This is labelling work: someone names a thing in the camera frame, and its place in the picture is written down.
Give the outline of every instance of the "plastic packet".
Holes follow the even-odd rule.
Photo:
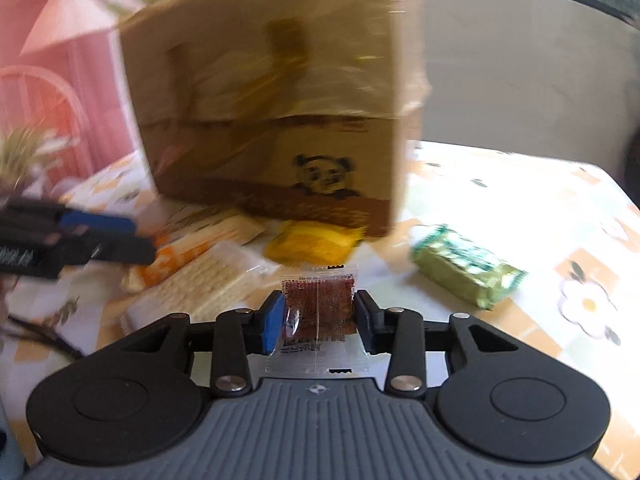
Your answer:
[[[280,233],[269,243],[265,256],[281,264],[314,266],[343,264],[365,234],[365,228],[347,228],[322,222],[283,222]]]
[[[283,275],[286,317],[266,374],[280,378],[364,376],[369,359],[353,320],[356,272]]]
[[[127,292],[141,292],[161,283],[221,240],[245,244],[263,227],[237,209],[207,207],[171,222],[154,235],[159,247],[149,266],[132,266],[122,280]]]
[[[446,224],[434,226],[415,245],[413,260],[425,276],[485,310],[510,295],[527,275]]]
[[[185,312],[192,322],[214,321],[261,287],[277,268],[255,251],[224,240],[144,292],[127,309],[122,327],[130,333],[172,312]]]

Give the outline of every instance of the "white flower pattern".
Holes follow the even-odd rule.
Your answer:
[[[565,280],[562,294],[564,297],[559,307],[566,320],[580,325],[587,335],[595,339],[606,338],[615,344],[620,343],[611,328],[618,311],[601,285],[590,281]]]
[[[600,227],[602,227],[602,230],[612,238],[622,240],[623,242],[629,240],[629,235],[626,233],[625,228],[623,228],[620,222],[615,218],[605,218],[600,220]]]

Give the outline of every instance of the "blue gripper pad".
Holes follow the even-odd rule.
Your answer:
[[[123,216],[107,216],[83,211],[72,211],[62,216],[58,225],[61,227],[72,227],[86,225],[95,231],[106,231],[123,234],[136,234],[136,224],[129,218]]]
[[[262,321],[262,352],[270,354],[276,348],[276,343],[282,331],[284,320],[284,294],[274,290],[260,307],[259,312],[264,312]]]

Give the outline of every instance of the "pink chair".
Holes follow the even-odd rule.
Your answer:
[[[84,180],[94,174],[85,137],[89,121],[71,85],[39,66],[0,68],[0,134],[24,124],[68,139],[56,152],[60,163],[47,170],[52,186],[64,178]]]

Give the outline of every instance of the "cracker package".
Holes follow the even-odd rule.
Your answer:
[[[134,332],[173,312],[189,314],[192,322],[215,321],[262,286],[277,267],[249,248],[220,242],[140,295],[122,318],[123,329]]]
[[[164,0],[120,25],[159,191],[386,234],[428,94],[424,0]]]
[[[141,292],[161,283],[221,240],[245,244],[263,227],[237,209],[208,207],[169,222],[153,236],[158,247],[149,266],[131,266],[122,287]]]

